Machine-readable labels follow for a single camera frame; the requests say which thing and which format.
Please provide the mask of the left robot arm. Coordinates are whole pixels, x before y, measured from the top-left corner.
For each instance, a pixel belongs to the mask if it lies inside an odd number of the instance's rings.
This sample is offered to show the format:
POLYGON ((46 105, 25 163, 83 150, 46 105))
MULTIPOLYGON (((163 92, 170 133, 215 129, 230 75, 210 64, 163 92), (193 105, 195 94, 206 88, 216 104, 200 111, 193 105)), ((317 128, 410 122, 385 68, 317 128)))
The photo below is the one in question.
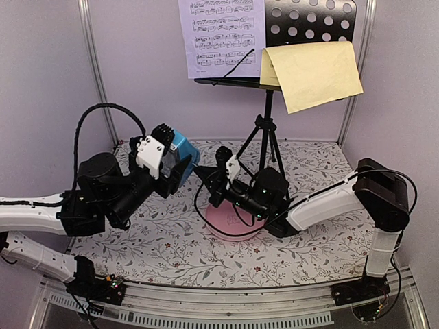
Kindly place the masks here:
POLYGON ((84 237, 104 232, 107 225, 127 230, 131 216, 152 193, 164 199, 173 195, 199 160, 200 152, 186 138, 138 137, 130 141, 127 175, 114 154, 103 152, 79 165, 71 190, 31 200, 1 198, 1 255, 97 297, 103 281, 91 260, 56 252, 25 233, 84 237))

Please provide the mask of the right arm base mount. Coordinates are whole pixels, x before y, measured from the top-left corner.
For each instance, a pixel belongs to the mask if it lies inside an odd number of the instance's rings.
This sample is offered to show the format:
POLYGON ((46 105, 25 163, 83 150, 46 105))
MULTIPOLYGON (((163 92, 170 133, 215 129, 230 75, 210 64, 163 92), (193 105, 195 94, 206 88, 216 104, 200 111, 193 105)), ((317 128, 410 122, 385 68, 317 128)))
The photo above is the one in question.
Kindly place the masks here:
POLYGON ((354 316, 362 322, 378 320, 387 305, 390 293, 387 275, 376 278, 363 273, 357 280, 331 286, 331 296, 336 306, 353 305, 354 316))

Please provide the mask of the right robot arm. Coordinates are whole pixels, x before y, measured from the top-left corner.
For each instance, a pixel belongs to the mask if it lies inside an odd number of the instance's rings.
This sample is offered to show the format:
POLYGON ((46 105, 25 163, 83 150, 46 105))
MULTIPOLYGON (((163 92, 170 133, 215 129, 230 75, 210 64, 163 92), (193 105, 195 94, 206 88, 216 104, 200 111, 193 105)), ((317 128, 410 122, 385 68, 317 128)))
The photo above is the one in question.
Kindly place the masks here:
POLYGON ((410 221, 416 202, 408 189, 415 183, 404 173, 387 169, 370 158, 345 178, 294 202, 287 198, 288 181, 273 168, 260 170, 251 184, 238 180, 240 163, 231 158, 215 167, 197 166, 195 174, 217 208, 226 200, 263 222, 264 229, 280 237, 298 233, 332 217, 364 209, 375 223, 365 276, 355 293, 368 299, 381 288, 399 237, 410 221))

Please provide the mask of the yellow sheet music page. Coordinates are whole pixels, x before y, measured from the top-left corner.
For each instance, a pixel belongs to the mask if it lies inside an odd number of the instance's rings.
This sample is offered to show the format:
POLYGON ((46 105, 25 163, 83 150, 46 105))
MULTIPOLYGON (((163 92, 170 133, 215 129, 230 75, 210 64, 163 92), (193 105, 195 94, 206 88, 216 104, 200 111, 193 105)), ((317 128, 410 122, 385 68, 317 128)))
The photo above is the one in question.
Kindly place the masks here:
POLYGON ((349 41, 265 48, 260 84, 278 86, 290 114, 364 92, 349 41))

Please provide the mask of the black music stand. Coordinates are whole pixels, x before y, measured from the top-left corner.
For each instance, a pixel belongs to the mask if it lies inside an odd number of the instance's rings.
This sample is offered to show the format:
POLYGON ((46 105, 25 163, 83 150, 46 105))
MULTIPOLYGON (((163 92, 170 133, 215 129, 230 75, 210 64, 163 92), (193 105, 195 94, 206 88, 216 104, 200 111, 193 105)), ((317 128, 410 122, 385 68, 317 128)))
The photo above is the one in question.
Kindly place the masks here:
MULTIPOLYGON (((265 1, 264 4, 268 47, 353 39, 357 16, 355 1, 265 1)), ((280 172, 284 173, 272 118, 273 94, 281 88, 271 82, 261 83, 256 77, 198 78, 195 82, 265 90, 264 114, 257 116, 255 127, 238 155, 241 156, 257 133, 262 132, 259 168, 263 169, 269 160, 278 164, 280 172)))

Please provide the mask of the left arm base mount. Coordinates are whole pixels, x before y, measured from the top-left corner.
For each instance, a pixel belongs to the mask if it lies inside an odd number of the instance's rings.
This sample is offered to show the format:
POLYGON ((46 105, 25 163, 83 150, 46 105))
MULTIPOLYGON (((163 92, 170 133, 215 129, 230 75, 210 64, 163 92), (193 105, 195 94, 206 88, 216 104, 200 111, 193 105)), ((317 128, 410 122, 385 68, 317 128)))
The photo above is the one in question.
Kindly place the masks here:
POLYGON ((110 274, 97 276, 94 264, 84 256, 75 256, 76 270, 73 272, 73 280, 65 283, 67 292, 87 301, 103 302, 121 306, 126 294, 124 278, 110 274))

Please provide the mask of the pink plate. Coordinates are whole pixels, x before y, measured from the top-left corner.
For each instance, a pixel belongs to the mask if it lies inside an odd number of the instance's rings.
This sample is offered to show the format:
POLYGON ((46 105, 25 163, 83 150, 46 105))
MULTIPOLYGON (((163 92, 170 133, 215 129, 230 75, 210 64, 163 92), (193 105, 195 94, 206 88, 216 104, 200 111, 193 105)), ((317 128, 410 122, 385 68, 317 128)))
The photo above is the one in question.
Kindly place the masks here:
POLYGON ((263 227, 265 221, 257 221, 249 212, 224 201, 215 208, 209 204, 205 210, 204 218, 210 225, 209 231, 216 237, 225 241, 245 241, 254 237, 263 227))

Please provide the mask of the purple sheet music page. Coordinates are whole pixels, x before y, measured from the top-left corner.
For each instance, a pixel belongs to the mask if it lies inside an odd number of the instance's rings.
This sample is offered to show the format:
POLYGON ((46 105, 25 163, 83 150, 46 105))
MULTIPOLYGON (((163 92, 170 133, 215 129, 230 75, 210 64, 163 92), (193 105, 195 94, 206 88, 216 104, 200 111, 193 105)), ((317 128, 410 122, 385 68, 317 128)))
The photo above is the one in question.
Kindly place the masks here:
POLYGON ((265 2, 179 1, 189 79, 259 77, 265 2))

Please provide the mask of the blue metronome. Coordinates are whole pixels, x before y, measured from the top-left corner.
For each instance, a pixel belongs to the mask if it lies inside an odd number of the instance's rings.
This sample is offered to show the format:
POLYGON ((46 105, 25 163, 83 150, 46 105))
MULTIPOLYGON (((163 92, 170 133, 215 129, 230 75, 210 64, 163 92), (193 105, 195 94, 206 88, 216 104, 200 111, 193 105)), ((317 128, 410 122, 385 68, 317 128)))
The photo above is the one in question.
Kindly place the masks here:
POLYGON ((161 174, 166 178, 171 175, 171 170, 180 162, 189 158, 189 164, 182 172, 182 177, 179 181, 181 187, 193 172, 193 168, 200 161, 200 151, 190 143, 190 141, 183 136, 179 131, 174 131, 174 139, 171 142, 166 154, 163 154, 161 163, 161 174))

